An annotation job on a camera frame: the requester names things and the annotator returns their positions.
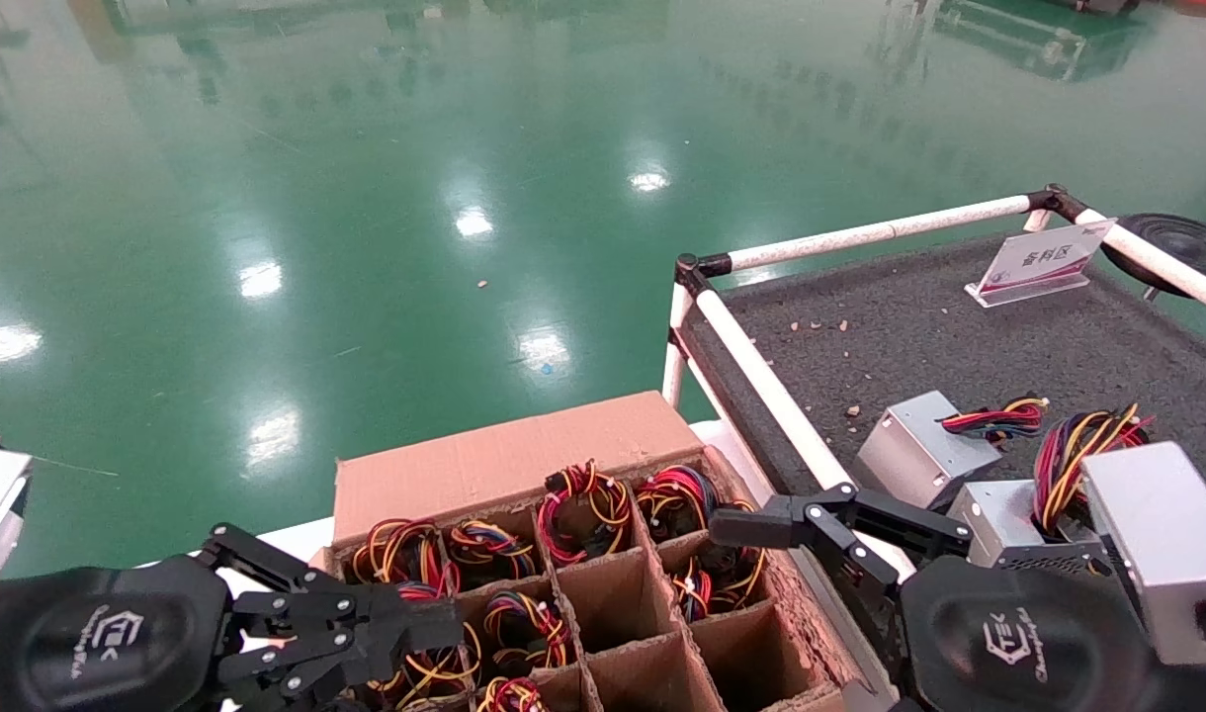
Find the white tube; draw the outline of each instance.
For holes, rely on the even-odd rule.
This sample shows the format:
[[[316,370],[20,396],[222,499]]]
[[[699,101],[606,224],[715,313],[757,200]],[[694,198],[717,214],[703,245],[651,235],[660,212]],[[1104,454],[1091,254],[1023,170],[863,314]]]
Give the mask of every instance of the white tube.
[[[1050,222],[1050,211],[1029,212],[1029,220],[1024,221],[1024,232],[1042,232],[1047,229],[1047,222]]]
[[[739,364],[743,377],[753,385],[757,396],[761,396],[761,402],[765,403],[766,409],[769,409],[771,415],[774,415],[779,430],[792,443],[792,447],[796,447],[797,455],[804,460],[820,486],[824,490],[830,490],[843,483],[855,484],[844,472],[844,467],[836,460],[836,456],[832,455],[827,443],[824,442],[814,425],[809,422],[801,405],[792,401],[792,395],[779,381],[779,377],[774,375],[774,370],[771,370],[771,367],[766,364],[761,351],[757,351],[757,348],[748,339],[748,334],[743,333],[743,328],[726,309],[721,297],[718,297],[713,290],[707,290],[695,298],[695,303],[704,313],[704,319],[721,338],[721,343],[726,344],[726,351],[734,358],[736,364]],[[704,391],[708,391],[707,384],[704,384]],[[896,545],[885,544],[883,541],[865,535],[860,535],[859,538],[897,570],[900,580],[906,580],[911,573],[914,573],[914,566],[911,565],[906,553],[902,553]]]
[[[835,252],[860,244],[882,243],[885,239],[901,238],[968,222],[988,221],[991,217],[1014,216],[1028,211],[1026,194],[1000,198],[987,203],[952,208],[948,211],[927,212],[923,216],[897,217],[895,221],[876,222],[860,228],[842,229],[809,238],[789,239],[786,243],[759,244],[756,247],[736,249],[731,252],[731,270],[747,270],[749,267],[773,265],[775,262],[796,261],[798,257]]]
[[[1101,216],[1097,211],[1091,211],[1088,208],[1073,221],[1083,226],[1087,222],[1106,220],[1108,217]],[[1122,226],[1114,226],[1113,229],[1108,230],[1108,234],[1105,235],[1105,243],[1113,250],[1125,255],[1130,261],[1136,262],[1137,265],[1153,272],[1169,284],[1176,285],[1184,293],[1189,293],[1196,302],[1206,305],[1206,276],[1200,274],[1200,272],[1184,265],[1176,257],[1160,251],[1160,249],[1146,243],[1143,238]]]
[[[685,358],[674,344],[666,345],[666,383],[661,386],[661,396],[674,408],[681,402],[681,377]]]
[[[686,320],[686,311],[690,311],[690,304],[692,299],[690,298],[690,292],[686,288],[674,282],[674,302],[669,309],[669,328],[679,329],[683,322]],[[685,360],[681,356],[681,351],[678,351],[675,344],[667,344],[666,346],[666,383],[661,387],[661,395],[666,398],[666,402],[678,407],[681,401],[681,378],[683,378],[683,366]]]

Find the power supply unit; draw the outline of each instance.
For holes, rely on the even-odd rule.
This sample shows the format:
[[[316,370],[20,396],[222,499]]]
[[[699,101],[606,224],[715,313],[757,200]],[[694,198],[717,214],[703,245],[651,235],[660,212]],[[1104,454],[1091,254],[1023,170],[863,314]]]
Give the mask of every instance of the power supply unit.
[[[982,438],[946,432],[941,421],[956,414],[941,391],[890,405],[853,460],[853,477],[866,490],[924,509],[950,504],[965,478],[1002,456]]]
[[[1164,663],[1206,665],[1206,484],[1173,442],[1082,463],[1095,531]]]
[[[1091,560],[1105,562],[1095,532],[1070,532],[1075,541],[1050,542],[1034,526],[1034,482],[966,483],[950,506],[954,519],[967,523],[973,543],[967,559],[988,568],[1046,568],[1090,576]]]

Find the robot logo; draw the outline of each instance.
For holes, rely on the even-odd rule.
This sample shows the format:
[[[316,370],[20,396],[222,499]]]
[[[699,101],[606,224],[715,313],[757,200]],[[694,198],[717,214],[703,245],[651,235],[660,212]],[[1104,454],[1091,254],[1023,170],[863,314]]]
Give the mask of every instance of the robot logo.
[[[1006,613],[990,613],[990,619],[982,623],[982,630],[985,632],[987,652],[1008,665],[1015,665],[1034,652],[1029,648],[1024,626],[1006,621]]]
[[[111,607],[99,605],[93,609],[89,621],[80,629],[80,640],[71,649],[71,679],[78,681],[84,675],[84,664],[89,661],[92,649],[103,649],[99,660],[118,660],[119,652],[116,648],[133,644],[141,632],[145,617],[131,611],[121,611],[115,617],[103,618]]]
[[[93,632],[93,648],[116,649],[121,644],[133,644],[141,631],[142,621],[145,618],[131,611],[103,618]]]

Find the cardboard flap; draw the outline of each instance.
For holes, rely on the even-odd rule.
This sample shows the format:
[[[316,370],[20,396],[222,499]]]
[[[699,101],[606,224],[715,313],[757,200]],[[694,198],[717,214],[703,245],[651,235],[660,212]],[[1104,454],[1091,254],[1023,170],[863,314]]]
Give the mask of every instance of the cardboard flap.
[[[702,443],[656,391],[341,460],[335,544],[387,518],[439,518],[540,490],[548,474],[595,457],[599,468],[667,460]]]

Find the ventilation grille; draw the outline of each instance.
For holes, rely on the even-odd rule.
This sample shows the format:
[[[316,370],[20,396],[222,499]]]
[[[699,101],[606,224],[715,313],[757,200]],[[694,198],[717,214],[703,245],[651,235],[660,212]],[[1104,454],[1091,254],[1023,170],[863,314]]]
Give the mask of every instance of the ventilation grille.
[[[1050,556],[1043,559],[1008,559],[1006,564],[1000,564],[999,568],[1009,572],[1023,572],[1026,568],[1044,568],[1049,572],[1060,573],[1085,573],[1087,560],[1077,556]]]

